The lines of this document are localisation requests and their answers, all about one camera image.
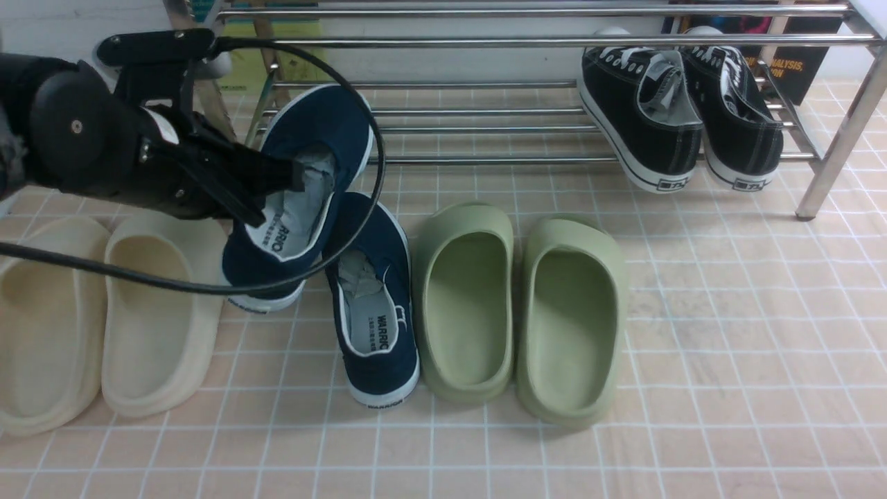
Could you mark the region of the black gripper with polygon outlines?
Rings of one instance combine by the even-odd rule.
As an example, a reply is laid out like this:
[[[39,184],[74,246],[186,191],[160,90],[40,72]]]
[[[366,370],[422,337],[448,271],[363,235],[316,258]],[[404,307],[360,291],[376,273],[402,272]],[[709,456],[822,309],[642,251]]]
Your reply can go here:
[[[88,65],[28,65],[28,180],[180,219],[265,221],[264,195],[302,191],[302,167],[237,142],[194,142],[194,113],[131,105]]]

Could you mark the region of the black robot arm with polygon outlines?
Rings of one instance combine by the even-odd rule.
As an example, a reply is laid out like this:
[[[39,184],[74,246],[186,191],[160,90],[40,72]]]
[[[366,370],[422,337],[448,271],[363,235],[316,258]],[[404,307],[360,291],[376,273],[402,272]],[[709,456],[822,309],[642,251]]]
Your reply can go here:
[[[2,196],[41,186],[179,219],[263,224],[268,196],[304,191],[305,167],[194,111],[191,69],[124,67],[109,89],[85,61],[3,53]]]

